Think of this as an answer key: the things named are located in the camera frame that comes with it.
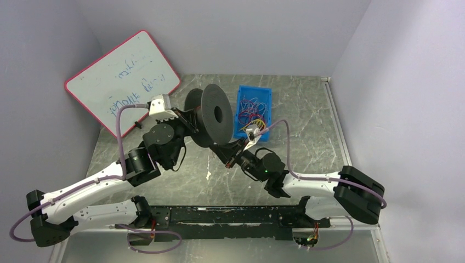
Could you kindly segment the grey perforated cable spool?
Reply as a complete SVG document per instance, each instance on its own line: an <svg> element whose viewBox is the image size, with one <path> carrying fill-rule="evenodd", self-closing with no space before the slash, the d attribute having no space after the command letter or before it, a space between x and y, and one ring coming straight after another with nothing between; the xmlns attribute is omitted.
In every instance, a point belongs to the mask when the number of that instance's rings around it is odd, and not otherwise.
<svg viewBox="0 0 465 263"><path fill-rule="evenodd" d="M193 141L200 147L226 145L233 136L234 120L232 108L223 89L209 84L205 89L195 88L188 92L184 111L193 110L194 126L199 130L192 134Z"/></svg>

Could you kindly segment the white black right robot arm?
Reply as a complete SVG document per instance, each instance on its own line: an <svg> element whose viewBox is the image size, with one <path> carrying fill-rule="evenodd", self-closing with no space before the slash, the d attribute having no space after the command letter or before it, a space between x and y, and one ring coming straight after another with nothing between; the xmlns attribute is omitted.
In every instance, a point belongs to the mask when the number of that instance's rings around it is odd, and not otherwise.
<svg viewBox="0 0 465 263"><path fill-rule="evenodd" d="M252 180L264 182L271 196L302 199L304 213L312 220L350 216L369 225L379 222L385 188L355 167L345 165L341 171L326 174L295 173L274 151L264 147L265 155L258 157L241 140L212 145L210 150L226 168L238 165Z"/></svg>

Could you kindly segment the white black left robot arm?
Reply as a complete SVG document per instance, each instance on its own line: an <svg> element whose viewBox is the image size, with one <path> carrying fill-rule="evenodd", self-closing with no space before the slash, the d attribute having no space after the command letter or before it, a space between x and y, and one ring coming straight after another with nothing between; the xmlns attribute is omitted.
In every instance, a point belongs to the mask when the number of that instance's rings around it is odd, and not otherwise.
<svg viewBox="0 0 465 263"><path fill-rule="evenodd" d="M100 172L69 187L44 193L27 194L32 241L38 247L60 243L76 232L90 228L121 225L143 228L154 225L155 217L147 200L135 196L109 205L92 205L104 197L133 189L161 175L161 170L174 170L184 138L197 134L196 109L181 111L171 108L173 118L156 116L157 124L143 135L141 144Z"/></svg>

